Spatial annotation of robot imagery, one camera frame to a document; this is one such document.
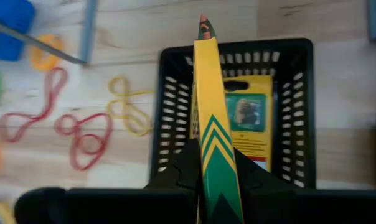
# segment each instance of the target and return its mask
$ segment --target green chevron pattern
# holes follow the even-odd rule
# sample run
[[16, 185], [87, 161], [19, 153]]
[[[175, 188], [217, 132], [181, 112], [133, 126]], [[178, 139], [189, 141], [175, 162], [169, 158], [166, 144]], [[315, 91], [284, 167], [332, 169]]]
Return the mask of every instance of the green chevron pattern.
[[214, 115], [207, 123], [201, 146], [202, 167], [205, 169], [203, 175], [207, 216], [217, 215], [212, 212], [219, 197], [223, 195], [225, 198], [223, 201], [227, 201], [229, 205], [225, 206], [226, 211], [223, 212], [233, 212], [242, 222], [242, 206], [231, 137]]

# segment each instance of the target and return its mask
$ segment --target black plastic basket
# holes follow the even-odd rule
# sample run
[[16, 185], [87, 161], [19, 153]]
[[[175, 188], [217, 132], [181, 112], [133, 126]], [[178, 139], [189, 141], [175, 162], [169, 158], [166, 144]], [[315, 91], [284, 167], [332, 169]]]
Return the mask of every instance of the black plastic basket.
[[[273, 76], [273, 175], [316, 187], [313, 44], [308, 39], [219, 44], [223, 77]], [[163, 50], [154, 125], [151, 178], [189, 137], [193, 46]]]

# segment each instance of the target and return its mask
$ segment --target yellow rubber band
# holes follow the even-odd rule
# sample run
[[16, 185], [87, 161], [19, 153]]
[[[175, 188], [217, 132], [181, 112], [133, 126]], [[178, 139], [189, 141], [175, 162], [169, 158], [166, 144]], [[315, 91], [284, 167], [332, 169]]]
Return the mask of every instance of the yellow rubber band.
[[[53, 48], [62, 50], [63, 45], [59, 37], [53, 34], [44, 34], [37, 37], [37, 40], [51, 45]], [[29, 56], [32, 67], [40, 71], [49, 71], [53, 69], [58, 63], [59, 58], [54, 55], [49, 55], [47, 58], [43, 58], [43, 50], [38, 47], [31, 46], [29, 48]]]
[[[118, 82], [118, 81], [121, 81], [121, 84], [123, 86], [123, 92], [122, 93], [117, 93], [115, 91], [115, 83]], [[148, 115], [146, 115], [144, 112], [139, 110], [137, 107], [133, 106], [129, 102], [128, 97], [129, 96], [142, 95], [142, 94], [149, 94], [149, 93], [153, 93], [153, 91], [143, 90], [143, 91], [128, 92], [128, 86], [129, 85], [128, 85], [127, 79], [125, 79], [123, 77], [114, 77], [109, 81], [109, 83], [108, 83], [109, 92], [112, 93], [113, 95], [115, 95], [118, 98], [111, 100], [107, 104], [106, 112], [114, 119], [122, 119], [124, 126], [126, 127], [127, 131], [129, 131], [130, 133], [133, 133], [137, 136], [143, 136], [143, 135], [147, 134], [148, 132], [150, 132], [150, 130], [152, 130], [151, 118]], [[122, 104], [121, 114], [115, 114], [113, 112], [112, 108], [113, 108], [113, 105], [115, 103], [121, 103]], [[133, 115], [127, 115], [126, 112], [129, 109], [134, 111], [134, 112], [137, 112], [138, 114], [140, 114], [144, 118], [145, 123], [143, 124], [138, 118], [136, 118]], [[141, 128], [141, 130], [139, 130], [139, 131], [134, 130], [134, 128], [132, 128], [131, 125], [129, 124], [129, 121], [133, 121], [134, 123], [136, 123], [137, 126], [139, 126]]]

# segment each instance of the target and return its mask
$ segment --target green label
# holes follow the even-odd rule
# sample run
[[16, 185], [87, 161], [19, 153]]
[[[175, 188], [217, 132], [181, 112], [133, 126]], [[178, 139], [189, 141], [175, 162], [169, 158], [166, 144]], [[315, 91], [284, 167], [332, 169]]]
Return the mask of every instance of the green label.
[[232, 131], [264, 132], [266, 123], [264, 94], [227, 93], [226, 98]]

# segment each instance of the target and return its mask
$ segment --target metal rod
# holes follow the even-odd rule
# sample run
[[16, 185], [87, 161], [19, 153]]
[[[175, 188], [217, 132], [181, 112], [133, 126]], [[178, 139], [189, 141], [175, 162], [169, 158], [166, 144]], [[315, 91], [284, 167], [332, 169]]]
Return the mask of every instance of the metal rod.
[[86, 61], [84, 60], [80, 60], [78, 58], [75, 58], [75, 57], [72, 57], [70, 56], [69, 54], [65, 54], [63, 53], [62, 51], [58, 50], [58, 49], [55, 49], [41, 41], [38, 41], [36, 40], [35, 38], [29, 36], [29, 35], [25, 35], [25, 34], [22, 34], [12, 28], [9, 28], [5, 25], [2, 25], [0, 23], [0, 32], [2, 33], [5, 33], [5, 34], [8, 34], [14, 38], [17, 38], [18, 40], [21, 40], [27, 44], [31, 44], [31, 45], [34, 45], [50, 54], [53, 54], [55, 56], [58, 56], [60, 58], [63, 58], [69, 62], [72, 62], [72, 63], [77, 63], [77, 64], [86, 64]]
[[97, 5], [98, 0], [87, 0], [84, 27], [80, 38], [80, 58], [86, 63], [91, 61]]

